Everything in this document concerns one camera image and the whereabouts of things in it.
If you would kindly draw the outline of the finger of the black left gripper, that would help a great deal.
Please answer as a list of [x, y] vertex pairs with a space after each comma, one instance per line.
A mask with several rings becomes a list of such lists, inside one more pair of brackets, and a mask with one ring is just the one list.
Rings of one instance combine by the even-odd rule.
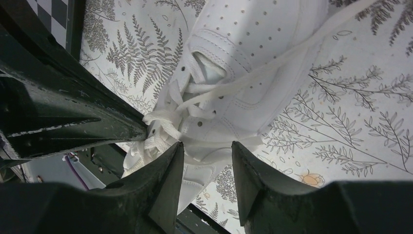
[[143, 115], [106, 88], [73, 58], [38, 19], [28, 3], [1, 3], [0, 57], [6, 72], [15, 72], [41, 90], [90, 102], [126, 122]]
[[41, 90], [0, 64], [0, 146], [31, 160], [101, 144], [142, 141], [147, 125], [126, 122], [90, 102]]

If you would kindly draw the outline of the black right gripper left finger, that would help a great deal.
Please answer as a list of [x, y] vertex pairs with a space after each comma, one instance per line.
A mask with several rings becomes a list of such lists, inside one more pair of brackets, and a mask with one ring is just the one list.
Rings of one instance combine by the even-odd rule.
[[3, 183], [0, 231], [3, 234], [105, 234], [106, 208], [91, 190], [62, 183]]

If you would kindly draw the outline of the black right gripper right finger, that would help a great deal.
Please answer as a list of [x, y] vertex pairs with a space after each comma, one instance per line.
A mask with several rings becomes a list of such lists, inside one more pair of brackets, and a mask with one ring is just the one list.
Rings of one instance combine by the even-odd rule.
[[301, 183], [232, 143], [240, 225], [247, 234], [410, 234], [410, 181]]

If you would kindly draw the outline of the white sneaker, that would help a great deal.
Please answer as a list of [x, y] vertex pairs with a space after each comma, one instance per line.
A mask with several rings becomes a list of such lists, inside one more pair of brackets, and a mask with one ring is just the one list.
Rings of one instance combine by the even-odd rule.
[[261, 133], [299, 89], [324, 38], [372, 4], [357, 0], [330, 15], [326, 0], [209, 0], [143, 118], [148, 136], [131, 146], [123, 176], [182, 142], [182, 212], [230, 164], [232, 142], [261, 145]]

